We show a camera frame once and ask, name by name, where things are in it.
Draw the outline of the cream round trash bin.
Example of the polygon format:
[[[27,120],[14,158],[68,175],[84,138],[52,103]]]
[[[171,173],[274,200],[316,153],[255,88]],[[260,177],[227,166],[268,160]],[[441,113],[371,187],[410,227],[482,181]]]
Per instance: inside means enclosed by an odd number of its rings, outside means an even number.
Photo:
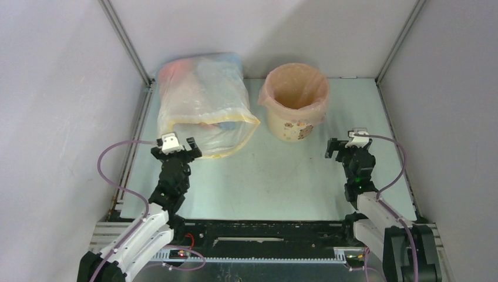
[[[317,68],[288,63],[267,75],[258,103],[266,108],[267,125],[275,137],[298,142],[325,120],[329,91],[328,79]]]

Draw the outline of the pink plastic trash bag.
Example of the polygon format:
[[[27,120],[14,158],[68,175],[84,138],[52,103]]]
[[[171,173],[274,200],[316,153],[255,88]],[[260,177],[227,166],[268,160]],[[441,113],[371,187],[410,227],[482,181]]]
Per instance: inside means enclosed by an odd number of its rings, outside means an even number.
[[[258,104],[284,120],[317,125],[325,119],[329,98],[329,81],[319,69],[287,63],[266,76]]]

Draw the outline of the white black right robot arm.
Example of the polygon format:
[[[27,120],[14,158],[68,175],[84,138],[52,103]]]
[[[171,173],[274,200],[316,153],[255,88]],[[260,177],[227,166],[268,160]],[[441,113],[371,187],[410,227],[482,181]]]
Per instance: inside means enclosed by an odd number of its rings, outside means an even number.
[[[331,138],[327,143],[325,157],[342,165],[345,198],[356,210],[343,221],[342,239],[350,246],[362,243],[366,253],[376,255],[385,281],[442,281],[432,229],[401,216],[372,181],[376,159],[369,147],[374,139],[360,131],[351,132],[348,140]]]

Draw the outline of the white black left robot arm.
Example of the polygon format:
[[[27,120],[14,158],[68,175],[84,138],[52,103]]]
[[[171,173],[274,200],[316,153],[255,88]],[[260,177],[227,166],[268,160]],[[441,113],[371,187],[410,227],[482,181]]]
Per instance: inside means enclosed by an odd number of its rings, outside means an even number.
[[[81,258],[77,281],[133,281],[163,247],[183,242],[184,219],[176,213],[190,187],[189,164],[202,156],[193,137],[186,142],[189,150],[170,132],[152,144],[151,154],[161,162],[161,172],[151,196],[146,199],[126,190],[144,203],[144,210],[100,252],[88,251]]]

